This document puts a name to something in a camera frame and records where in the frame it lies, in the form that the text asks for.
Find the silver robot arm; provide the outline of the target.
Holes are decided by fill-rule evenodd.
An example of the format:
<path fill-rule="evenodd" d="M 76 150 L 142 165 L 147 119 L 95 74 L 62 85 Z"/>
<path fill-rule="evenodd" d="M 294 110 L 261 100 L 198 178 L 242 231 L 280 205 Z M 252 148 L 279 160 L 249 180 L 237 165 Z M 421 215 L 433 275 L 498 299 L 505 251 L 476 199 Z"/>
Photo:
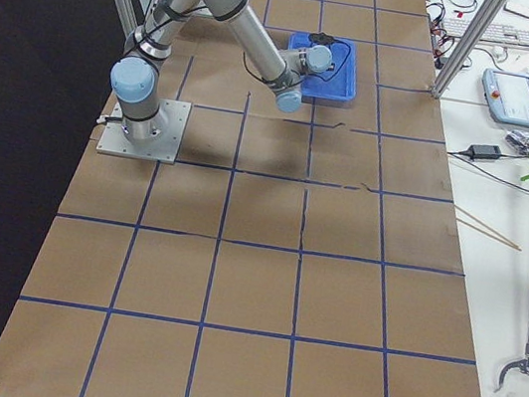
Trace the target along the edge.
<path fill-rule="evenodd" d="M 126 38 L 123 57 L 110 71 L 122 111 L 119 131 L 126 141 L 152 145 L 163 136 L 170 119 L 157 94 L 161 67 L 176 42 L 197 49 L 212 35 L 239 44 L 246 69 L 272 91 L 284 112 L 299 109 L 304 78 L 333 66 L 326 45 L 279 49 L 250 0 L 151 0 L 145 21 Z"/>

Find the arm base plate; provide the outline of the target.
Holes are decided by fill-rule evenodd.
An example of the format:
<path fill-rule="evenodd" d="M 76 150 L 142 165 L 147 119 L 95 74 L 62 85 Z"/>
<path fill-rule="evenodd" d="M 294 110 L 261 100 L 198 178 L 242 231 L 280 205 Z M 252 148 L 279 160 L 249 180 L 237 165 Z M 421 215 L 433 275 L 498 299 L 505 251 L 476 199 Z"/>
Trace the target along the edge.
<path fill-rule="evenodd" d="M 137 122 L 124 118 L 117 101 L 110 115 L 118 120 L 105 124 L 96 146 L 97 152 L 173 165 L 192 105 L 171 99 L 160 99 L 159 102 L 154 117 Z"/>

